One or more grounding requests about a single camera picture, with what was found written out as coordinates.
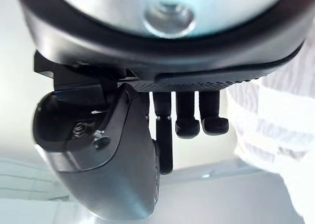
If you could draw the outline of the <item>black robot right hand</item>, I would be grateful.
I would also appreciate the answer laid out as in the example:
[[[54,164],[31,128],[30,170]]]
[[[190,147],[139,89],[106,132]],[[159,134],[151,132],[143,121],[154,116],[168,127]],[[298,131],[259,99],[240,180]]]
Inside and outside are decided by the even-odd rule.
[[[173,170],[172,135],[218,136],[221,90],[301,50],[315,0],[18,0],[34,70],[53,80],[32,134],[92,214],[149,217]]]

